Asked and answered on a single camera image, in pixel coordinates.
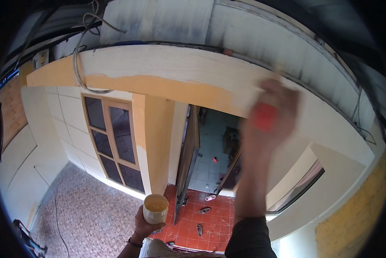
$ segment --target paint container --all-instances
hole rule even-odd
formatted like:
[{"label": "paint container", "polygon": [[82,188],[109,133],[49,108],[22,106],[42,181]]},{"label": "paint container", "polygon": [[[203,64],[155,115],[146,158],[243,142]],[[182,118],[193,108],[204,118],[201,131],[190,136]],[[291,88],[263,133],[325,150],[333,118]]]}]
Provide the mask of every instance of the paint container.
[{"label": "paint container", "polygon": [[160,224],[166,221],[169,202],[161,194],[150,194],[144,199],[143,217],[149,224]]}]

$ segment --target red tile floor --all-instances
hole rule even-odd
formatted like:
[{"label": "red tile floor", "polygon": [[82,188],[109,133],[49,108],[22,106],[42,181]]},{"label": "red tile floor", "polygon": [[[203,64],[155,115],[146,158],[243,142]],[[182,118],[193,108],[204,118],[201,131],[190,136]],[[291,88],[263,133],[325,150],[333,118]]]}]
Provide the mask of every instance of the red tile floor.
[{"label": "red tile floor", "polygon": [[[232,234],[234,218],[234,198],[217,196],[205,201],[210,193],[189,189],[188,203],[182,207],[176,225],[173,225],[176,187],[169,185],[165,197],[169,201],[166,226],[161,233],[151,234],[164,242],[173,241],[175,245],[209,251],[225,251]],[[210,207],[210,211],[200,214],[200,209]],[[200,224],[203,234],[198,235],[196,225]]]}]

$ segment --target sleeve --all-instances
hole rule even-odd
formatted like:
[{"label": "sleeve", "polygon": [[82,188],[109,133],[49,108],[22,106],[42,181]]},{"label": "sleeve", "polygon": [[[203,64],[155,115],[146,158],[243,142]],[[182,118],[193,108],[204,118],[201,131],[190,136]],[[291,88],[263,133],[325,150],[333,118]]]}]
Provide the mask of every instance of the sleeve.
[{"label": "sleeve", "polygon": [[270,245],[266,218],[246,218],[233,228],[225,251],[226,258],[277,258]]}]

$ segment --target window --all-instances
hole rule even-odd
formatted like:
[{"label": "window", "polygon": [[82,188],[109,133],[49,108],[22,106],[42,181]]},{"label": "window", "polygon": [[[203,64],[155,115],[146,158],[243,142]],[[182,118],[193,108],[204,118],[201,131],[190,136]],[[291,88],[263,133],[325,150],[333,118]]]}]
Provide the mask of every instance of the window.
[{"label": "window", "polygon": [[131,103],[82,95],[88,131],[105,175],[145,193],[134,140]]},{"label": "window", "polygon": [[266,214],[276,215],[284,211],[291,204],[296,202],[316,181],[323,175],[324,169],[317,160],[309,171],[299,180],[299,182],[277,203],[270,207]]}]

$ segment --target slipper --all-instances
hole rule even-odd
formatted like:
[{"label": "slipper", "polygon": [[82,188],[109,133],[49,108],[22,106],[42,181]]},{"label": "slipper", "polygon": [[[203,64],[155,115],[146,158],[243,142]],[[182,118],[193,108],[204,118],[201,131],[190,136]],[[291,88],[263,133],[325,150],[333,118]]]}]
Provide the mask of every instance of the slipper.
[{"label": "slipper", "polygon": [[199,234],[199,236],[203,235],[203,228],[201,227],[200,224],[197,224],[197,233]]},{"label": "slipper", "polygon": [[203,208],[199,211],[200,214],[205,214],[206,212],[208,212],[210,210],[210,208]]},{"label": "slipper", "polygon": [[211,200],[213,200],[213,199],[216,199],[216,195],[209,195],[209,196],[206,196],[205,198],[204,198],[204,200],[205,201],[211,201]]}]

